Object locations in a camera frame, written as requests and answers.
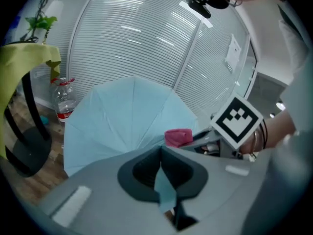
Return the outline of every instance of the yellow-green tablecloth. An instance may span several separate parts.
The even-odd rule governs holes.
[[[20,43],[0,47],[0,155],[6,158],[3,142],[4,110],[22,77],[39,64],[51,67],[51,79],[60,74],[59,49],[55,46]]]

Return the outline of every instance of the black table base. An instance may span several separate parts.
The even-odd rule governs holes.
[[[50,153],[52,140],[51,138],[43,139],[37,127],[29,128],[23,135],[27,143],[17,140],[12,152],[28,168],[28,170],[24,170],[15,166],[17,172],[23,177],[30,177],[35,175],[45,164]]]

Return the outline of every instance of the red bottle label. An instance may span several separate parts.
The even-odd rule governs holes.
[[[58,119],[60,122],[65,122],[65,120],[71,115],[73,111],[66,112],[66,113],[57,113]]]

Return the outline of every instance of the pink cloth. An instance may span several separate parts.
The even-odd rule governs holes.
[[[164,133],[165,143],[168,146],[180,147],[183,144],[192,142],[192,131],[190,129],[174,129]]]

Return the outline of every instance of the blue object on floor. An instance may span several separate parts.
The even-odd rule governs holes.
[[[47,125],[49,124],[49,119],[44,117],[44,116],[40,116],[40,119],[41,119],[41,122],[44,124],[44,125]]]
[[[189,128],[197,117],[173,89],[139,77],[93,89],[67,119],[64,170],[68,176],[95,161],[164,143],[164,132]]]

